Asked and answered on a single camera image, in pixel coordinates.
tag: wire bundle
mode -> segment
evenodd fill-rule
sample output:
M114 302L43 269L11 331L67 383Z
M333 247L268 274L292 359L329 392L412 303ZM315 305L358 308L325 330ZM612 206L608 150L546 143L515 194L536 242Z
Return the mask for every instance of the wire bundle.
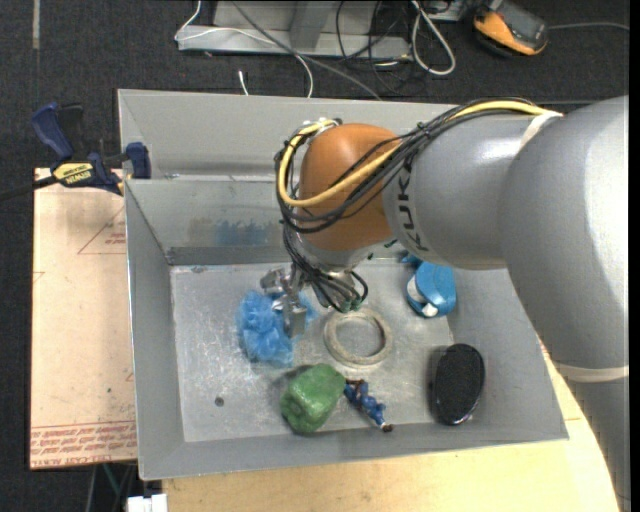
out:
M284 222L284 246L291 256L294 267L303 273L304 279L311 283L329 305L342 312L345 312L345 309L347 311L357 309L367 295L365 281L355 272L345 271L362 285L363 292L359 293L353 287L335 279L330 273L313 266L296 249L294 233L302 235L317 233L341 219L356 215L389 186L403 168L411 168L415 156L439 135L470 119L501 113L540 116L549 114L550 111L521 98L476 100L452 108L427 123L418 123L415 129L404 135L389 138L374 145L353 165L345 169L327 190L307 198L298 197L299 184L294 183L293 157L296 151L313 137L331 126L339 125L341 121L319 120L299 128L289 140L285 141L283 149L275 157L276 196ZM385 145L398 141L395 147L383 151L367 162ZM351 187L353 189L339 206L319 214L309 210ZM335 301L330 298L331 291L342 295L347 306L340 307L335 304Z

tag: blue object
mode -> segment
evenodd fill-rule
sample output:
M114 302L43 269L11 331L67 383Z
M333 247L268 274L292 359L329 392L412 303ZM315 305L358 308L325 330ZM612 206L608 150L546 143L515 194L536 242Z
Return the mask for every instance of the blue object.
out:
M411 307L426 318L447 315L456 305L456 284L450 267L420 262L406 291Z
M268 362L277 367L293 365L293 348L298 337L289 338L281 311L273 309L274 297L250 291L240 304L237 323L240 346L250 361ZM304 296L309 322L316 315Z
M344 386L344 395L358 410L364 411L384 432L393 430L393 425L388 424L382 414L387 408L386 405L378 403L375 397L369 394L369 384L365 380L347 380Z
M127 146L125 152L133 164L133 177L136 179L151 178L151 161L144 144L142 142L132 142Z
M87 160L91 162L95 172L93 178L90 181L85 182L84 185L102 188L109 192L120 194L120 191L118 190L118 183L120 183L121 180L117 174L111 172L111 170L107 171L105 169L100 154L93 151L87 155Z
M57 109L58 104L54 101L40 108L31 116L31 126L33 126L40 141L53 149L58 155L58 161L54 164L52 170L73 156L73 146L62 132L58 122Z

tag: blue rubber object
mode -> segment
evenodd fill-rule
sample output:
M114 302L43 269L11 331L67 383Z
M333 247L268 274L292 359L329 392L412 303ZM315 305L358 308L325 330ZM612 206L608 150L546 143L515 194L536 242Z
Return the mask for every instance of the blue rubber object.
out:
M406 296L411 307L421 316L435 318L449 314L457 300L453 270L421 262L407 284Z
M284 330L280 311L274 311L274 297L250 291L238 309L237 324L240 346L250 361L268 362L280 368L293 366L293 348L299 337L289 338ZM304 296L301 302L307 307L309 322L315 312Z
M386 405L379 403L369 394L369 384L364 380L347 381L344 385L344 395L356 408L363 411L384 432L391 432L393 425L388 424L383 416Z

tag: black oval object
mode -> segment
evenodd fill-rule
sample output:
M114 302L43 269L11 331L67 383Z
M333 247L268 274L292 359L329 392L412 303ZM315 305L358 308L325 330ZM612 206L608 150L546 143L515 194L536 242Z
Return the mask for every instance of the black oval object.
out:
M434 381L438 416L447 425L459 425L478 405L484 385L484 361L470 345L456 343L448 347L436 367Z

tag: yellow clamp label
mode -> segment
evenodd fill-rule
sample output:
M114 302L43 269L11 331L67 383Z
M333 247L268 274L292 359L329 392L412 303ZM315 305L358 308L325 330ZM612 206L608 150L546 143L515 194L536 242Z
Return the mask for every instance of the yellow clamp label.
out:
M69 164L62 164L55 171L53 175L57 180L64 182L66 185L73 185L79 181L90 179L92 176L93 166L87 162L74 162Z

